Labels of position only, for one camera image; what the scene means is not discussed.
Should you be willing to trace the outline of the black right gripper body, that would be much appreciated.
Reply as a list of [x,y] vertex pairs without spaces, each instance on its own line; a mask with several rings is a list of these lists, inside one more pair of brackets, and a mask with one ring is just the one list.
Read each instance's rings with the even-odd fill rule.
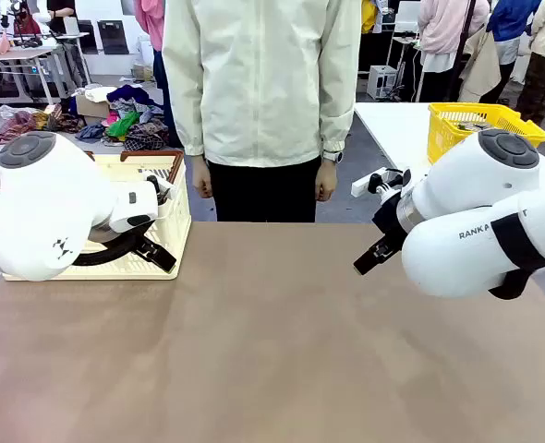
[[385,199],[372,217],[387,243],[403,243],[412,230],[412,200],[396,191]]

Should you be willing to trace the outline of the person's right forearm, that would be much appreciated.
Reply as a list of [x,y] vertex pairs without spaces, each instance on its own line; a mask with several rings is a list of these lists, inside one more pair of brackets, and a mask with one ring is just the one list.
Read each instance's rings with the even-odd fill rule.
[[202,156],[203,141],[201,99],[202,78],[176,66],[167,66],[169,97],[176,131],[185,152],[189,156]]

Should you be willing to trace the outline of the person's left forearm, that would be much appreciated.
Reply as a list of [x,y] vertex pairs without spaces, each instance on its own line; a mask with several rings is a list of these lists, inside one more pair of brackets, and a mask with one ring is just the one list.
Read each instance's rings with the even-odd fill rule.
[[342,67],[321,76],[321,147],[332,154],[342,152],[352,125],[357,92],[357,67]]

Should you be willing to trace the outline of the cream basket with brown rim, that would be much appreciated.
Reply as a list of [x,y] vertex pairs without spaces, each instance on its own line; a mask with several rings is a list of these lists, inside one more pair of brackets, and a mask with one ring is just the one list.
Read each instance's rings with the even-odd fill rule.
[[149,229],[147,235],[151,240],[163,245],[176,258],[176,266],[171,273],[166,273],[140,257],[129,254],[101,266],[72,266],[51,280],[124,281],[175,278],[191,225],[185,178],[186,167],[182,152],[179,150],[133,151],[92,158],[110,174],[116,173],[131,178],[142,170],[150,170],[174,184],[176,187],[174,199],[166,204],[163,215]]

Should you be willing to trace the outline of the yellow plastic basket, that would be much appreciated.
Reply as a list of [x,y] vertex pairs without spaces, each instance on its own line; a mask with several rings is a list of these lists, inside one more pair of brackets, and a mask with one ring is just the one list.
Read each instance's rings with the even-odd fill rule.
[[526,138],[535,148],[545,141],[545,131],[521,114],[500,104],[477,102],[432,102],[429,104],[430,124],[427,155],[430,163],[458,142],[467,138],[471,131],[456,128],[457,122],[487,122],[491,128],[503,129]]

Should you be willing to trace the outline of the person's left hand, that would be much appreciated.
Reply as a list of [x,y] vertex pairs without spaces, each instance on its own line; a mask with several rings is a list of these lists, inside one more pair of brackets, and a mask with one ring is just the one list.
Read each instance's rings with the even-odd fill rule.
[[323,160],[315,180],[315,195],[319,202],[328,201],[337,188],[336,164]]

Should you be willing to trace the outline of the person's right hand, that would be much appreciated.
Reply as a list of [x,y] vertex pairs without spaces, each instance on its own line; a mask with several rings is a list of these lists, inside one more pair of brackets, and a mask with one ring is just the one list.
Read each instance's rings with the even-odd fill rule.
[[212,197],[212,179],[208,163],[203,156],[192,156],[192,182],[201,198]]

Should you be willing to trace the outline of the white side table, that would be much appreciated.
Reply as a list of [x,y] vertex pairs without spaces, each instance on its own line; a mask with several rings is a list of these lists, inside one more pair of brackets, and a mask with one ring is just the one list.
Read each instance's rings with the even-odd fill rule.
[[536,189],[545,186],[545,157],[531,168],[499,162],[472,135],[431,163],[428,157],[430,110],[426,103],[358,102],[355,111],[388,161],[427,178],[439,190]]

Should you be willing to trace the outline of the person's black trousers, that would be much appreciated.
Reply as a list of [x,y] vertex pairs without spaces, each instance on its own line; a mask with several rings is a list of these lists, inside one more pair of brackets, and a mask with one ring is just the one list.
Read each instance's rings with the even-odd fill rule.
[[314,222],[319,158],[272,167],[227,166],[209,162],[219,222]]

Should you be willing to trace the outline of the white computer case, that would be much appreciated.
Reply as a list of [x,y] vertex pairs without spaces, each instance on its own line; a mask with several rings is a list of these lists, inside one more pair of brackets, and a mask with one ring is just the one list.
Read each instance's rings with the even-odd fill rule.
[[391,66],[370,66],[367,94],[375,101],[390,100],[396,92],[397,70]]

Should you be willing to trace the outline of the colourful clothes pile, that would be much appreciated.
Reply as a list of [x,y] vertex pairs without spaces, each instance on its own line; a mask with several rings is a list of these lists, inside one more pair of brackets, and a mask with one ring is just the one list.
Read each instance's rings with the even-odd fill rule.
[[80,88],[68,100],[67,112],[82,118],[84,122],[84,127],[74,134],[75,140],[127,151],[172,148],[164,123],[163,98],[157,100],[141,85],[124,84],[107,95],[110,113],[105,119],[79,115],[73,96],[96,87],[101,86]]

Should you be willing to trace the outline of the open cardboard box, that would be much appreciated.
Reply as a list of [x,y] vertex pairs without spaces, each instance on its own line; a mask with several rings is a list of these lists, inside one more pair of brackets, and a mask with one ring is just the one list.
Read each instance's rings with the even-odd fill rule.
[[73,96],[77,113],[85,117],[97,117],[105,119],[110,113],[110,105],[107,95],[114,92],[116,87],[96,87],[85,89]]

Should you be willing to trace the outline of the beige hanging coat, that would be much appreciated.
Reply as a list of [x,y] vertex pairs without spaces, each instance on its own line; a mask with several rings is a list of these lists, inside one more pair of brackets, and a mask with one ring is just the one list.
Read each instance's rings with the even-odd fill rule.
[[499,57],[492,32],[480,29],[465,43],[463,55],[469,59],[460,78],[459,102],[478,102],[501,80]]

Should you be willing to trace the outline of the person's cream jacket torso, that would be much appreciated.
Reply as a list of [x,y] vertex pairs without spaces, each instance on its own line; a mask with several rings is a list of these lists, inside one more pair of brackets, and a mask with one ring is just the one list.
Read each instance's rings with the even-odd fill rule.
[[207,161],[322,156],[321,76],[358,67],[361,0],[165,0],[163,61],[202,78]]

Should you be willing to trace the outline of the reddish patterned cloth pile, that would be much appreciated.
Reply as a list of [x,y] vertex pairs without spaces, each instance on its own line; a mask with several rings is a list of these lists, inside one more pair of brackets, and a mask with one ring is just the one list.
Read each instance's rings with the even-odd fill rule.
[[2,105],[0,116],[4,120],[0,127],[0,145],[31,131],[75,134],[84,127],[82,118],[64,112],[59,103],[47,105],[44,110]]

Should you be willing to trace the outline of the bystander in pale pink hoodie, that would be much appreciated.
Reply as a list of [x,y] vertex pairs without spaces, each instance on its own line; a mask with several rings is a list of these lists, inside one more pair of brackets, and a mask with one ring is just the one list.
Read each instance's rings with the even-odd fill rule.
[[476,33],[486,22],[491,7],[488,0],[421,0],[418,13],[420,102],[444,102],[457,71],[457,56],[466,27],[466,15],[473,3],[467,35]]

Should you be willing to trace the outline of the bystander in yellow jacket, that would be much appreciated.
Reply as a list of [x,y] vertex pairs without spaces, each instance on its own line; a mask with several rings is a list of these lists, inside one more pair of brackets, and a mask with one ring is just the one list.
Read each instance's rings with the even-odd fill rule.
[[373,31],[380,9],[374,0],[361,0],[361,33]]

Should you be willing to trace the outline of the wide black framed panel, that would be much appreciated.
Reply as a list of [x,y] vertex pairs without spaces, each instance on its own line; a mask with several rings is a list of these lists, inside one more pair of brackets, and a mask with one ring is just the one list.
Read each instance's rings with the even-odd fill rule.
[[121,20],[99,20],[97,25],[103,52],[106,55],[129,54],[124,25]]

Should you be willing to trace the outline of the narrow black framed panel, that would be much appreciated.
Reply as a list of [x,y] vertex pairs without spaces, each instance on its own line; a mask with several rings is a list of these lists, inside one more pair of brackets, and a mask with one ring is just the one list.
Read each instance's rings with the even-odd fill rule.
[[79,31],[84,36],[79,38],[80,46],[84,54],[97,54],[98,47],[94,36],[94,28],[90,20],[78,20]]

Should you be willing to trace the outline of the bystander in blue top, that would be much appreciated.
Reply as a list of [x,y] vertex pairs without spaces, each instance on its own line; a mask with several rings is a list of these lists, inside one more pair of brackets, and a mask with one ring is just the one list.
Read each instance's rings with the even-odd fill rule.
[[501,79],[499,83],[480,98],[480,103],[494,104],[499,100],[504,87],[514,70],[523,33],[531,15],[539,8],[541,0],[498,0],[487,25],[495,41]]

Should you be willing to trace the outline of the bystander in pink top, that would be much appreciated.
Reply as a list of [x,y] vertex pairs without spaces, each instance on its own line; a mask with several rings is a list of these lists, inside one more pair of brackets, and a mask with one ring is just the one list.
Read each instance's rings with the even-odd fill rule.
[[162,56],[164,36],[165,0],[133,0],[135,18],[141,28],[149,35],[153,49],[153,76],[156,86],[163,94],[163,117],[168,128],[169,146],[181,148],[182,143],[176,132],[172,114],[168,79]]

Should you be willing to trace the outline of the grey background work table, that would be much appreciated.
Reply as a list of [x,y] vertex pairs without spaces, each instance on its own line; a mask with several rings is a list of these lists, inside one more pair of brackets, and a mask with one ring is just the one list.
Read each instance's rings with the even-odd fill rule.
[[78,87],[78,70],[65,47],[12,47],[0,54],[0,105],[56,104]]

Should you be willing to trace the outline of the bystander in black top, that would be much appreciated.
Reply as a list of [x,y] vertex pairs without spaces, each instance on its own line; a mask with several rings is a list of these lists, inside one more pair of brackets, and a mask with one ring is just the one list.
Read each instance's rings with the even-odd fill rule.
[[64,18],[77,16],[75,0],[47,0],[47,10],[51,17],[49,28],[54,33],[65,34]]

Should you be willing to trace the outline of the black wrist mount plate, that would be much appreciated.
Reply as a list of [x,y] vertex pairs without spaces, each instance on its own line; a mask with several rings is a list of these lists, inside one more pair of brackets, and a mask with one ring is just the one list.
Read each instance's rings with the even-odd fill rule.
[[136,248],[138,233],[131,230],[121,233],[117,238],[103,243],[104,250],[93,253],[81,253],[72,263],[73,266],[93,267],[118,260]]

